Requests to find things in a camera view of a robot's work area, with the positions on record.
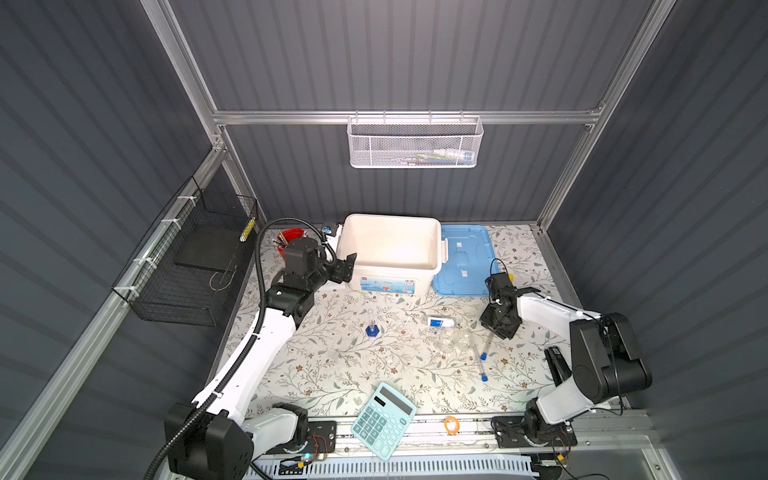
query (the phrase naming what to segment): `storage box handle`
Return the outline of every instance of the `storage box handle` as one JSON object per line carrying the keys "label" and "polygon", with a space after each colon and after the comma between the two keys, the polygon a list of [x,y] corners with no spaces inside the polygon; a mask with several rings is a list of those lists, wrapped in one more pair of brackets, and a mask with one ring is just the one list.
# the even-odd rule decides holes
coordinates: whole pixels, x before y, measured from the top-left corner
{"label": "storage box handle", "polygon": [[442,262],[445,263],[448,261],[448,239],[444,239],[442,241]]}

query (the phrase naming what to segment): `floral pattern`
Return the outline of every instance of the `floral pattern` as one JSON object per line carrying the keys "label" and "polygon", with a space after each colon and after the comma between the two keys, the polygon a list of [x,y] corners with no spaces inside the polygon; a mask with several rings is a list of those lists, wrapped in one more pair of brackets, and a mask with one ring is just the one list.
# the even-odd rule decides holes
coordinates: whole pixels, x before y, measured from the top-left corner
{"label": "floral pattern", "polygon": [[[560,300],[530,227],[487,227],[496,256],[514,274],[518,287],[536,286]],[[262,254],[267,282],[283,266],[272,247]],[[258,311],[255,269],[227,340],[221,365],[243,339]],[[514,338],[493,337],[482,363],[483,382],[476,359],[485,348],[488,330],[479,324],[484,297],[403,296],[346,290],[318,292],[315,306],[280,350],[267,371],[249,415],[275,402],[302,406],[312,416],[357,415],[380,382],[395,386],[418,407],[418,413],[521,411],[525,403],[554,388],[544,349],[558,345],[566,356],[564,339],[539,325],[523,322]],[[434,329],[425,316],[453,318],[455,329]],[[368,337],[365,327],[374,317],[380,333]],[[455,346],[458,337],[459,347]]]}

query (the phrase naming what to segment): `corrugated wall panel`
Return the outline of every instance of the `corrugated wall panel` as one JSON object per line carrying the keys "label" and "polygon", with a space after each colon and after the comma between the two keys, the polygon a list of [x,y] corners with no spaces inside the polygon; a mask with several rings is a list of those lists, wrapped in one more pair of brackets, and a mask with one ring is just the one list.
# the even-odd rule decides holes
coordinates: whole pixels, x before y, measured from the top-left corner
{"label": "corrugated wall panel", "polygon": [[[0,2],[0,84],[5,443],[210,143],[138,2]],[[28,478],[140,476],[221,330],[130,315]]]}
{"label": "corrugated wall panel", "polygon": [[172,0],[222,110],[596,107],[650,0]]}
{"label": "corrugated wall panel", "polygon": [[340,126],[228,131],[268,218],[340,222],[364,212],[504,221],[538,218],[584,128],[490,125],[477,167],[437,170],[352,168]]}
{"label": "corrugated wall panel", "polygon": [[763,468],[767,41],[765,2],[678,2],[550,229],[582,303],[631,319],[685,479]]}

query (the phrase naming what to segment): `red container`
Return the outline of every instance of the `red container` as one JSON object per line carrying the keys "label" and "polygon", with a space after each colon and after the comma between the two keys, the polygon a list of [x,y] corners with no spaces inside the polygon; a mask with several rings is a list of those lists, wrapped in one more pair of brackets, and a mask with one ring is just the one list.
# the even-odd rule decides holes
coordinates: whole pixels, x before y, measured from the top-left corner
{"label": "red container", "polygon": [[[283,232],[283,237],[285,237],[288,243],[290,243],[291,240],[295,240],[296,238],[301,238],[303,236],[304,230],[300,228],[292,228]],[[280,256],[283,258],[283,262],[286,261],[286,257],[283,255],[283,249],[278,247],[277,250],[280,252]]]}

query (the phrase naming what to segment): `teal calculator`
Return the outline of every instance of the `teal calculator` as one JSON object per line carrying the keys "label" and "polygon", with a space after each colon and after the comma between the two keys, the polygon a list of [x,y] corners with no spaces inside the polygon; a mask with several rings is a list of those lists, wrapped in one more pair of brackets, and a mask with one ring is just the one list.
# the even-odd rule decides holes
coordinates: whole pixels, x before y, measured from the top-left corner
{"label": "teal calculator", "polygon": [[382,460],[389,460],[416,407],[402,393],[386,383],[379,385],[352,425],[352,434]]}

